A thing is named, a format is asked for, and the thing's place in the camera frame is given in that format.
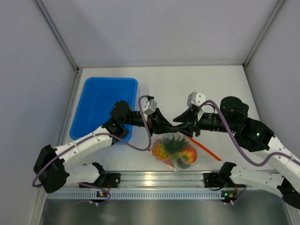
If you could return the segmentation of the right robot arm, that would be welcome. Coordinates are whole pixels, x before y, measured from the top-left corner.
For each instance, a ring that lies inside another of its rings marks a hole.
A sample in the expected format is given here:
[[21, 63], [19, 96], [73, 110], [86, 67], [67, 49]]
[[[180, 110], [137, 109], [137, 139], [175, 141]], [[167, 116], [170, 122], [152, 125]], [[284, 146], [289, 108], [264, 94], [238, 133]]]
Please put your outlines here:
[[225, 97], [217, 106], [212, 100], [190, 100], [188, 109], [173, 119], [183, 123], [189, 135], [200, 131], [227, 132], [237, 151], [255, 167], [271, 165], [276, 174], [248, 170], [225, 162], [218, 172], [226, 186], [251, 186], [273, 193], [295, 208], [300, 207], [300, 160], [259, 120], [248, 117], [249, 107], [237, 97]]

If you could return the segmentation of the fake pineapple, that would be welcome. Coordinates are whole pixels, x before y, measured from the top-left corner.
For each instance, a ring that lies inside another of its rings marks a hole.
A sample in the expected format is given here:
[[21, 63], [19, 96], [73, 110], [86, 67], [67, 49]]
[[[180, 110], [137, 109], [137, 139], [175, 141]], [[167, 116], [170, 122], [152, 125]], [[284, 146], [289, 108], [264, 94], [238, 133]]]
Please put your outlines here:
[[179, 158], [178, 153], [187, 145], [189, 145], [187, 138], [176, 138], [172, 135], [171, 138], [156, 140], [151, 148], [151, 153], [159, 161], [176, 160]]

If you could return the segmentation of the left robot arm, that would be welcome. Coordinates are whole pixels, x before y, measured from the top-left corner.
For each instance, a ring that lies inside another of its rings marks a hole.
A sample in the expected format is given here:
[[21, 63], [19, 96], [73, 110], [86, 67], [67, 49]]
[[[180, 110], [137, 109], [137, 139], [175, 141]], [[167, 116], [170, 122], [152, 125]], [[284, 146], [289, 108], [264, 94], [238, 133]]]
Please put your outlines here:
[[124, 142], [129, 134], [127, 125], [143, 127], [148, 137], [166, 134], [174, 127], [160, 110], [157, 103], [149, 99], [138, 111], [132, 110], [126, 101], [118, 101], [110, 112], [110, 119], [91, 133], [65, 145], [43, 147], [35, 162], [33, 187], [43, 187], [53, 193], [64, 186], [102, 187], [106, 181], [106, 171], [97, 162], [77, 165], [84, 157], [118, 142]]

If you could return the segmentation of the clear zip top bag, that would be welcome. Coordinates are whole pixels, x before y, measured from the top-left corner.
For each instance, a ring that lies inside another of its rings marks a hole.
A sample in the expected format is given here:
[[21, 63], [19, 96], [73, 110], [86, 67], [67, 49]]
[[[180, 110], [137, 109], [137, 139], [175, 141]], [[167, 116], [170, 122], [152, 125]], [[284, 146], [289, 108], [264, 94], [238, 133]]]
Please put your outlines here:
[[181, 133], [168, 133], [152, 140], [152, 156], [174, 171], [220, 162], [222, 159], [198, 141]]

